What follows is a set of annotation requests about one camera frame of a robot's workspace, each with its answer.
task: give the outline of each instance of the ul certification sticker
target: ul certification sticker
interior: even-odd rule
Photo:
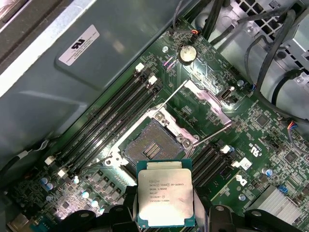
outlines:
[[[91,25],[72,45],[59,57],[66,65],[72,65],[75,60],[99,37],[99,32]]]

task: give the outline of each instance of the ram slot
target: ram slot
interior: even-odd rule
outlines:
[[[207,175],[207,177],[204,179],[203,182],[201,182],[199,184],[199,186],[204,186],[206,184],[208,184],[217,174],[219,174],[220,172],[222,172],[224,170],[224,168],[226,168],[228,166],[227,162],[223,162],[221,163],[219,166],[214,167]]]
[[[196,159],[198,162],[193,163],[192,173],[193,175],[198,173],[213,157],[216,155],[215,147],[209,147],[205,151],[202,152],[201,156]]]
[[[145,95],[147,91],[148,89],[143,88],[137,93],[136,97],[134,97],[133,99],[131,98],[131,102],[125,104],[128,105],[128,108],[118,108],[118,112],[113,117],[108,118],[108,121],[105,122],[102,127],[103,129],[99,132],[95,132],[95,137],[92,138],[85,147],[83,147],[83,151],[79,152],[79,155],[75,155],[74,159],[69,160],[70,164],[68,164],[68,166],[71,167],[72,164],[75,165],[76,163],[78,163],[85,154],[91,152],[93,147],[95,147],[99,141],[104,140],[104,138],[108,136],[108,133],[112,132],[113,127],[117,126],[117,123],[121,120],[121,118],[126,115],[126,112],[134,108],[140,98]]]
[[[140,85],[135,85],[133,89],[130,90],[130,93],[127,93],[127,94],[131,94],[134,96],[134,94],[132,93],[135,93],[139,88],[140,88]],[[113,117],[117,116],[117,113],[119,113],[119,109],[124,107],[126,104],[131,104],[130,102],[131,100],[132,98],[128,99],[127,95],[125,95],[120,101],[117,101],[115,103],[116,105],[115,105],[114,110],[111,110],[107,114],[105,114],[105,116],[101,119],[101,121],[97,125],[95,125],[95,127],[92,128],[91,131],[89,131],[86,136],[82,137],[82,140],[80,140],[78,142],[78,145],[75,146],[74,149],[70,151],[69,155],[66,155],[66,157],[62,160],[62,162],[64,164],[67,164],[67,162],[69,162],[69,160],[72,157],[78,158],[78,154],[83,153],[83,151],[87,147],[87,144],[89,144],[92,141],[91,138],[94,138],[97,133],[100,133],[100,131],[105,129],[106,126],[113,119]]]
[[[83,159],[77,163],[74,170],[76,170],[76,172],[79,173],[80,170],[86,167],[105,148],[105,146],[107,146],[121,131],[123,131],[123,129],[127,126],[127,124],[131,120],[133,120],[136,117],[136,115],[140,113],[140,111],[143,110],[143,108],[149,103],[149,101],[154,97],[154,95],[155,93],[150,91],[150,93],[146,94],[146,97],[140,98],[141,101],[137,101],[135,104],[131,105],[129,109],[127,109],[127,111],[124,112],[124,117],[120,121],[116,122],[113,132],[109,134],[107,138],[104,139],[104,141],[100,144],[99,147],[97,147],[93,152],[90,153],[90,156],[83,157]]]
[[[197,173],[197,177],[193,180],[194,186],[200,186],[200,184],[207,179],[209,172],[220,165],[222,162],[221,156],[216,156],[211,162],[205,164],[204,168],[200,173]]]
[[[91,124],[97,120],[98,117],[104,115],[108,112],[108,108],[112,105],[115,101],[117,101],[124,93],[131,87],[131,85],[137,80],[136,75],[133,74],[130,78],[121,86],[120,89],[111,97],[102,107],[97,109],[93,115],[87,120],[87,122],[76,132],[68,142],[61,148],[62,156],[65,156],[68,152],[70,152],[71,148],[74,147],[78,141],[88,133],[91,129]]]

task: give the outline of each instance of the heatsink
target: heatsink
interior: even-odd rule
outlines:
[[[250,209],[264,210],[291,225],[301,215],[298,206],[275,186],[269,186]]]

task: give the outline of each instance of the white label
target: white label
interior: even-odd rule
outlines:
[[[99,37],[99,32],[91,25],[72,45],[59,57],[66,65],[72,65],[75,60]]]
[[[239,162],[240,166],[244,169],[244,170],[248,170],[252,163],[245,157],[243,158],[240,162]]]

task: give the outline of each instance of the intel xeon processor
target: intel xeon processor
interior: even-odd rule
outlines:
[[[147,167],[138,172],[139,225],[194,226],[191,170],[183,168],[180,161],[152,163],[157,163],[158,169]]]

